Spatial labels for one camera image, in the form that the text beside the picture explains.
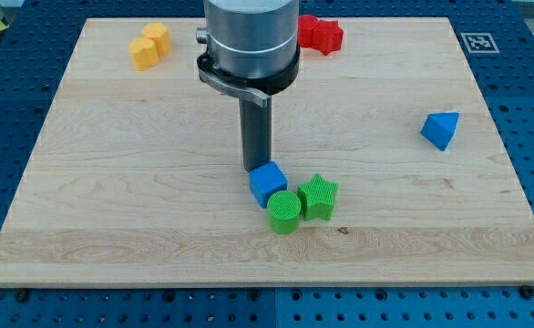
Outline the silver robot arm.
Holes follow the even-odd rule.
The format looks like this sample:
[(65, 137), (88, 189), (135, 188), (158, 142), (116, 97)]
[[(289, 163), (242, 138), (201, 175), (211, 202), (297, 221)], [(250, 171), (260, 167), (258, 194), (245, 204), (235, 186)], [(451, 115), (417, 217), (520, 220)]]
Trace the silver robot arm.
[(297, 76), (298, 0), (204, 0), (200, 80), (260, 108)]

